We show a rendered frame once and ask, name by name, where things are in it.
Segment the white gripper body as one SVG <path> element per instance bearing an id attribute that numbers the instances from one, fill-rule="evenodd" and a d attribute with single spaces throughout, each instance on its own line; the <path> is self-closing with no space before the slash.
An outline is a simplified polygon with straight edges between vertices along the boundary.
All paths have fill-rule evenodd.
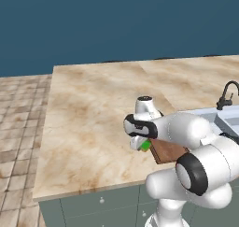
<path id="1" fill-rule="evenodd" d="M 140 146 L 146 141 L 147 139 L 145 137 L 142 137 L 142 136 L 133 136 L 131 138 L 131 141 L 130 141 L 130 147 L 131 149 L 134 149 L 134 150 L 141 150 L 140 149 Z"/>

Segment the green sponge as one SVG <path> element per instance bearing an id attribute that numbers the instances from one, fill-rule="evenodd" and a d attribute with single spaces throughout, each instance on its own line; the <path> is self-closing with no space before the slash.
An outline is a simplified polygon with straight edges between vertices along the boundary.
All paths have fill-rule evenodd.
<path id="1" fill-rule="evenodd" d="M 150 140 L 146 140 L 141 146 L 140 146 L 140 149 L 144 152 L 148 151 L 151 147 L 151 142 Z"/>

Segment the brown wooden cutting board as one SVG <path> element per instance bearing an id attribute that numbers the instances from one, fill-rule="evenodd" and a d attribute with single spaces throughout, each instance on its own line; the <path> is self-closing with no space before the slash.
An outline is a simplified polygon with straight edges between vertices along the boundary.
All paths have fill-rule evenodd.
<path id="1" fill-rule="evenodd" d="M 150 151 L 157 164 L 174 163 L 183 154 L 189 152 L 187 148 L 175 143 L 157 139 L 151 139 L 150 143 Z"/>

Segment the grey-green cupboard door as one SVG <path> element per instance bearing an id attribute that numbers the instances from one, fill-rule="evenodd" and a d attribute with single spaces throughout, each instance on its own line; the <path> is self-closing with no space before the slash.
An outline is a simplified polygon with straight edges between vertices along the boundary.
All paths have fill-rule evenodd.
<path id="1" fill-rule="evenodd" d="M 139 202 L 138 202 L 136 227 L 145 227 L 146 221 L 156 210 L 157 204 L 158 201 L 156 199 L 152 199 L 148 195 L 146 186 L 141 185 L 139 189 Z M 142 216 L 143 211 L 147 214 L 145 217 Z"/>

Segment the grey-green drawer front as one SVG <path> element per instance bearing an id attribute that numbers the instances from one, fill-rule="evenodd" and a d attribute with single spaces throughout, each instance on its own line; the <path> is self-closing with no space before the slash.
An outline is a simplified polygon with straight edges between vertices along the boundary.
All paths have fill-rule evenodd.
<path id="1" fill-rule="evenodd" d="M 138 206 L 107 210 L 65 220 L 66 227 L 136 227 Z"/>
<path id="2" fill-rule="evenodd" d="M 107 210 L 137 206 L 139 187 L 131 186 L 115 190 L 75 195 L 61 199 L 63 214 L 66 219 Z"/>

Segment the pale blue sink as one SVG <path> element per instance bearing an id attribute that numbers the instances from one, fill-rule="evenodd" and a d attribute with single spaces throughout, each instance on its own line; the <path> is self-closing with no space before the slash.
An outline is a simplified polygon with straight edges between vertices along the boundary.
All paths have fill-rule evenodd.
<path id="1" fill-rule="evenodd" d="M 186 113 L 207 119 L 217 135 L 227 133 L 239 137 L 239 105 L 225 106 L 222 110 L 215 107 L 186 110 Z"/>

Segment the black tap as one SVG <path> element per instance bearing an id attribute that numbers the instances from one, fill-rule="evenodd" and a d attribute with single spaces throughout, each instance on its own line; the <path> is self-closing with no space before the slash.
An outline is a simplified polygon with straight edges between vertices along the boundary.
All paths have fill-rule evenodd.
<path id="1" fill-rule="evenodd" d="M 217 110 L 222 110 L 225 106 L 231 106 L 232 105 L 233 94 L 231 94 L 231 97 L 230 97 L 229 100 L 226 99 L 226 93 L 227 93 L 227 90 L 228 90 L 228 88 L 231 84 L 233 84 L 237 88 L 238 95 L 239 95 L 239 83 L 237 81 L 230 80 L 225 85 L 223 93 L 222 93 L 221 97 L 219 98 L 219 100 L 217 101 Z"/>

